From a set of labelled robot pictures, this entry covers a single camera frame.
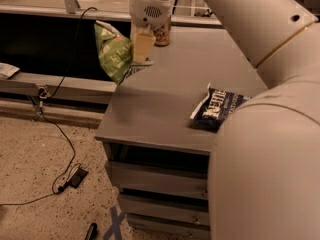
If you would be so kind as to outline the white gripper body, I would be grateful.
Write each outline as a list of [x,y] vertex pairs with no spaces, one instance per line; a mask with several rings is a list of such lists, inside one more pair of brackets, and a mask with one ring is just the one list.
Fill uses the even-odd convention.
[[139,27],[160,28],[166,21],[172,0],[130,0],[132,22]]

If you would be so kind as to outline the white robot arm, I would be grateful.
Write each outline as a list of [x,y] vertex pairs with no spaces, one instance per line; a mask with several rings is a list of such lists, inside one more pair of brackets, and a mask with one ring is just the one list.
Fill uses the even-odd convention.
[[211,240],[320,240],[319,22],[295,0],[204,0],[267,91],[209,157]]

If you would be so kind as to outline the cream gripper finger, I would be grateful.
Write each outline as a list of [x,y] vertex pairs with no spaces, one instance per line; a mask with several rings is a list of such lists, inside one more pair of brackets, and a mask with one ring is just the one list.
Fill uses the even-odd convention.
[[133,44],[133,62],[144,63],[156,40],[151,27],[139,27],[132,23],[130,39]]

